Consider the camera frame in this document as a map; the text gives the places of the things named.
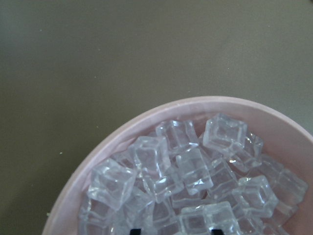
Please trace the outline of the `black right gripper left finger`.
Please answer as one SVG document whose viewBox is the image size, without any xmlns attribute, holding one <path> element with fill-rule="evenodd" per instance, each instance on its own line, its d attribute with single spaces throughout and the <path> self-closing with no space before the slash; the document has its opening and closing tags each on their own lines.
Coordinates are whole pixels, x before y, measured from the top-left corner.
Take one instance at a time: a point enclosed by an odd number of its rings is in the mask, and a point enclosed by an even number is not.
<svg viewBox="0 0 313 235">
<path fill-rule="evenodd" d="M 141 229 L 139 229 L 139 228 L 131 229 L 130 235 L 141 235 Z"/>
</svg>

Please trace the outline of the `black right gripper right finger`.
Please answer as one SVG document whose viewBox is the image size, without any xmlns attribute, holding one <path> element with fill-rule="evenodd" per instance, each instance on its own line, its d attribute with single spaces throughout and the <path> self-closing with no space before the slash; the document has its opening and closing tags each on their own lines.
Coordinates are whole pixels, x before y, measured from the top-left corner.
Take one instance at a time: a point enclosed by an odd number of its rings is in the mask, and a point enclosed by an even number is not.
<svg viewBox="0 0 313 235">
<path fill-rule="evenodd" d="M 223 231 L 221 229 L 212 229 L 211 235 L 223 235 Z"/>
</svg>

